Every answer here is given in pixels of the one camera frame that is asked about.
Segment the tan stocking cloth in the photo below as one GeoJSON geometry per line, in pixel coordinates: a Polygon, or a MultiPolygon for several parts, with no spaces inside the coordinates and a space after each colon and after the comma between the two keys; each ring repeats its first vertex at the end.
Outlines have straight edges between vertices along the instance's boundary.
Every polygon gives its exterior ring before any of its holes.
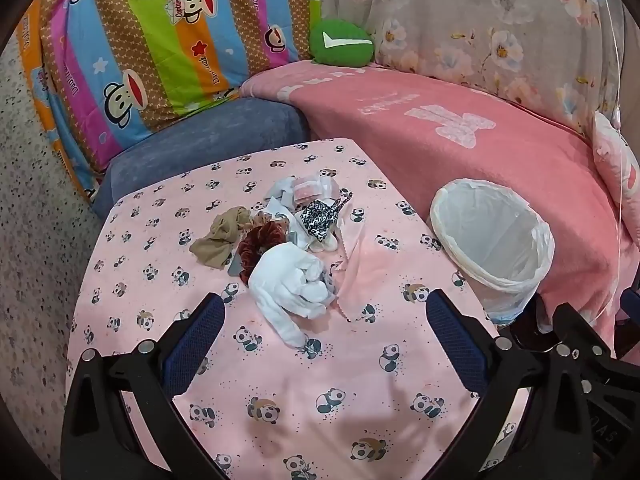
{"type": "Polygon", "coordinates": [[[252,225],[250,211],[243,206],[233,207],[218,214],[202,238],[189,247],[198,263],[214,269],[223,269],[232,249],[241,235],[252,225]]]}

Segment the white grey sock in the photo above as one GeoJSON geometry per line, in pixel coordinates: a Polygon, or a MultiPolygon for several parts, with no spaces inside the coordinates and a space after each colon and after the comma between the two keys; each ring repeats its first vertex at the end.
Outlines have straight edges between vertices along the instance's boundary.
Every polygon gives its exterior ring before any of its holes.
{"type": "Polygon", "coordinates": [[[291,315],[321,318],[335,299],[323,261],[293,243],[273,246],[260,257],[248,289],[266,321],[292,348],[303,347],[306,336],[291,315]]]}

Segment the dark red scrunchie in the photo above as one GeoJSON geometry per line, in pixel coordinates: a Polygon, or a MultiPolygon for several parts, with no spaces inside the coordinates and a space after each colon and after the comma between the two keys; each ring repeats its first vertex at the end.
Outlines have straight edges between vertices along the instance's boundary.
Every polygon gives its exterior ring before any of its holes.
{"type": "Polygon", "coordinates": [[[288,224],[284,221],[267,221],[251,229],[240,241],[238,255],[240,257],[240,279],[247,285],[260,258],[274,246],[288,240],[288,224]]]}

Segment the white cloth glove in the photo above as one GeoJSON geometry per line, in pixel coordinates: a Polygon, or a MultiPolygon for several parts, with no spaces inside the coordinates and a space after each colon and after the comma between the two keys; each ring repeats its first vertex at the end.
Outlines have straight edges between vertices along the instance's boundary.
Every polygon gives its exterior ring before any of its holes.
{"type": "Polygon", "coordinates": [[[334,206],[315,200],[294,214],[296,233],[295,244],[313,252],[335,252],[335,234],[340,214],[334,206]]]}

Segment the white printed packet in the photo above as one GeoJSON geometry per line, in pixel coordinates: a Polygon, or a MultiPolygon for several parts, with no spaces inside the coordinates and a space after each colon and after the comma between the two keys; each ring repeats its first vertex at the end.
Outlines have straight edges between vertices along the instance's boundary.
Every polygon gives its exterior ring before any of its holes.
{"type": "Polygon", "coordinates": [[[299,224],[291,211],[283,206],[276,198],[270,197],[262,213],[272,221],[277,221],[285,228],[286,240],[296,244],[299,236],[299,224]]]}

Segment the black white patterned scrunchie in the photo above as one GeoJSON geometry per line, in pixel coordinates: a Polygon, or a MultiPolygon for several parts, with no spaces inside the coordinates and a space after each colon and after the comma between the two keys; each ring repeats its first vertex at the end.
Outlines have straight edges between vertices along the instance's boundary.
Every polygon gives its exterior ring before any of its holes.
{"type": "Polygon", "coordinates": [[[344,206],[352,199],[352,192],[341,195],[332,205],[321,200],[314,200],[299,211],[299,222],[308,235],[318,242],[323,242],[329,232],[337,224],[337,219],[344,206]]]}

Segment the pink white sock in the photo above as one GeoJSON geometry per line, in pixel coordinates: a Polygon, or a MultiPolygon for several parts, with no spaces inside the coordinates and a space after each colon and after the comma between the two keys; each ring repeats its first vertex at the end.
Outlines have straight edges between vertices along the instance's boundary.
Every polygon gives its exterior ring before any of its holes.
{"type": "Polygon", "coordinates": [[[292,184],[293,202],[296,206],[305,205],[314,200],[337,200],[340,187],[332,177],[319,176],[297,178],[292,184]]]}

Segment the white lined trash bin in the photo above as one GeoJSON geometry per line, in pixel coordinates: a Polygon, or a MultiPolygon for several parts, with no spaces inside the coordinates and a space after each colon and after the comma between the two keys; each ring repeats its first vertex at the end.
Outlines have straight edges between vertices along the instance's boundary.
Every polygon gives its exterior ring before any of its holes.
{"type": "Polygon", "coordinates": [[[555,240],[548,223],[517,192],[472,179],[436,192],[430,222],[491,322],[512,323],[551,269],[555,240]]]}

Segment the pink white small pillow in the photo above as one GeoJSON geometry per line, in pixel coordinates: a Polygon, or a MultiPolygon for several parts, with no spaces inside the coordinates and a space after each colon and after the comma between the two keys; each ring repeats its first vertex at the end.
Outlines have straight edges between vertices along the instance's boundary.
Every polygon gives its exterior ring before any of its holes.
{"type": "Polygon", "coordinates": [[[620,132],[600,112],[593,115],[592,154],[601,179],[620,211],[634,244],[639,245],[639,163],[620,132]]]}

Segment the pink panda print sheet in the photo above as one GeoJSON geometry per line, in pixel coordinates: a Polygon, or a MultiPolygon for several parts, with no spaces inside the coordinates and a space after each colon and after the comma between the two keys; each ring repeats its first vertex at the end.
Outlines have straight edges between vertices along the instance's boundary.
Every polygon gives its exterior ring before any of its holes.
{"type": "Polygon", "coordinates": [[[351,140],[232,158],[126,194],[108,208],[72,321],[67,367],[83,351],[156,339],[210,292],[224,327],[177,408],[235,479],[419,479],[476,403],[425,315],[440,289],[485,311],[431,230],[351,140]],[[325,316],[288,347],[250,292],[191,252],[218,214],[266,206],[288,177],[329,176],[350,199],[342,244],[324,256],[338,287],[325,316]]]}

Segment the pink towel blanket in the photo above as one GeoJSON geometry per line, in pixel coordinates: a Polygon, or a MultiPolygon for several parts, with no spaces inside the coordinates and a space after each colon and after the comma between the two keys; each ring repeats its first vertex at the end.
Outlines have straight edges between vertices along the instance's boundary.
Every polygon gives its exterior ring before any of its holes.
{"type": "Polygon", "coordinates": [[[250,77],[241,93],[298,108],[320,139],[354,140],[421,216],[452,180],[512,188],[555,239],[544,303],[571,304],[613,341],[639,252],[577,134],[485,92],[376,65],[295,62],[250,77]]]}

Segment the grey floral quilt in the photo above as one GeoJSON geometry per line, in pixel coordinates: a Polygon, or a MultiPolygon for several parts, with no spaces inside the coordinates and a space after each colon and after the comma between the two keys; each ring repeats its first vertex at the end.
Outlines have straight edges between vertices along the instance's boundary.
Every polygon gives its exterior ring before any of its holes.
{"type": "Polygon", "coordinates": [[[620,117],[622,0],[321,0],[383,66],[462,84],[590,136],[620,117]]]}

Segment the blue grey cushion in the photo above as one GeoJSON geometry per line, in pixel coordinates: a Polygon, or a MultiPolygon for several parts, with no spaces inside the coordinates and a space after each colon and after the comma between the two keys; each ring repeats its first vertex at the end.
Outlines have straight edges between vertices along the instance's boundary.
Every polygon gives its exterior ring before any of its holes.
{"type": "Polygon", "coordinates": [[[290,104],[241,98],[183,119],[110,162],[93,211],[104,220],[122,197],[201,166],[310,139],[307,119],[290,104]]]}

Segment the green round cushion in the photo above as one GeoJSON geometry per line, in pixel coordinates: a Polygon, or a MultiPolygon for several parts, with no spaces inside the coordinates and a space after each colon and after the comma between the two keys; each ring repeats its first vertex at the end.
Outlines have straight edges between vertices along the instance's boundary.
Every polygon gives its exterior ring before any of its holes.
{"type": "Polygon", "coordinates": [[[374,55],[371,36],[343,20],[318,22],[310,31],[309,47],[314,62],[331,66],[367,66],[374,55]]]}

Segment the colourful striped monkey quilt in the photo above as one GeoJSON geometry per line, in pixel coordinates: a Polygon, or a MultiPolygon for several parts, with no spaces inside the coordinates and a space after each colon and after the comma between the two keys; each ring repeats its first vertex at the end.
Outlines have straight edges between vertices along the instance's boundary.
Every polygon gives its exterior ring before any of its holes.
{"type": "Polygon", "coordinates": [[[309,58],[320,0],[34,0],[16,28],[35,107],[87,200],[121,152],[309,58]]]}

